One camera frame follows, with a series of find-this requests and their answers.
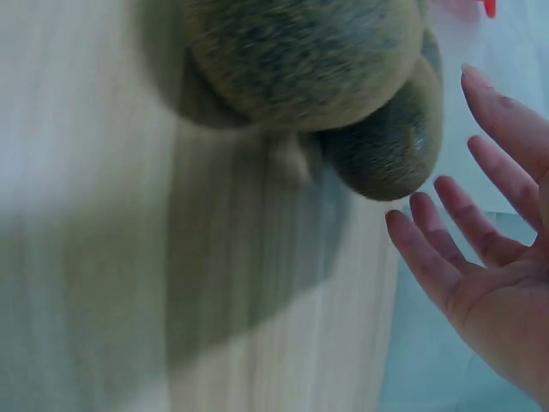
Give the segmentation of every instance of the wooden surface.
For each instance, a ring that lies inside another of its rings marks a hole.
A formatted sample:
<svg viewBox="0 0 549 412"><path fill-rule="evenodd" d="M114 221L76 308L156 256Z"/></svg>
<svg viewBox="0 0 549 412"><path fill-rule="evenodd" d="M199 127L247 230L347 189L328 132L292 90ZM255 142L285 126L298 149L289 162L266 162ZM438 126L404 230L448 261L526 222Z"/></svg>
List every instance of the wooden surface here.
<svg viewBox="0 0 549 412"><path fill-rule="evenodd" d="M0 2L0 410L374 411L387 206L191 121L220 112L178 28L168 0Z"/></svg>

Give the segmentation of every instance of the human hand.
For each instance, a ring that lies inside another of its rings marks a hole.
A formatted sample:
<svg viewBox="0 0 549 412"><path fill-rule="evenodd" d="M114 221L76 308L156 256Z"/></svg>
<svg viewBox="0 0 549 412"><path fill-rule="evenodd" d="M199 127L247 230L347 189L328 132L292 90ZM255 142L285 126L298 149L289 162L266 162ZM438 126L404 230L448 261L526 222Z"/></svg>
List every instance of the human hand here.
<svg viewBox="0 0 549 412"><path fill-rule="evenodd" d="M475 68L464 67L462 88L480 127L503 149L474 136L469 150L536 240L528 246L504 237L450 177L438 178L435 189L485 268L463 257L425 193L410 197L413 221L387 214L389 236L462 339L549 409L549 122L502 96Z"/></svg>

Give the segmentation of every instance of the red object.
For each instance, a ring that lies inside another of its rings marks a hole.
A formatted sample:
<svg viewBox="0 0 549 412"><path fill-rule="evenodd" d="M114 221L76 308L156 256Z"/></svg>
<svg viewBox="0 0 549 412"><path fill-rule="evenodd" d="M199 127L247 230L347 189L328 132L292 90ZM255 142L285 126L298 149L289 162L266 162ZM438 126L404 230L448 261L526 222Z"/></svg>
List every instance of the red object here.
<svg viewBox="0 0 549 412"><path fill-rule="evenodd" d="M484 10L486 10L486 15L491 19L496 17L496 0L477 0L478 2L484 3Z"/></svg>

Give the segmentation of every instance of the palm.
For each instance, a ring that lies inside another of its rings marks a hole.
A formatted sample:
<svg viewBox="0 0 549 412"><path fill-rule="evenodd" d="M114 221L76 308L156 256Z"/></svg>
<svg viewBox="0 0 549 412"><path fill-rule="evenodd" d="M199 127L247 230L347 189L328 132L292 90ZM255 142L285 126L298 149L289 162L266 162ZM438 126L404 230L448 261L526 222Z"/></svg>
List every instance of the palm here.
<svg viewBox="0 0 549 412"><path fill-rule="evenodd" d="M532 245L503 236L460 186L438 178L444 208L484 266L463 257L424 193L413 221L387 214L389 235L419 284L462 338L498 372L549 408L549 123L465 69L462 86L480 126L469 149L492 183L537 232Z"/></svg>

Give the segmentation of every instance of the green plush toy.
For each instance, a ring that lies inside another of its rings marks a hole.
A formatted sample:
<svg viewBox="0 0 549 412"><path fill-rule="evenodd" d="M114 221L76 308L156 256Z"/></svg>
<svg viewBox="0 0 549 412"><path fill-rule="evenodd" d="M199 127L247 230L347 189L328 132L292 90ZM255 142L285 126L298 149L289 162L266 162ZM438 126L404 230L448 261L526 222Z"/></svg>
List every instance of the green plush toy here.
<svg viewBox="0 0 549 412"><path fill-rule="evenodd" d="M354 191L390 201L429 178L442 138L428 0L186 0L196 65L236 112L316 135Z"/></svg>

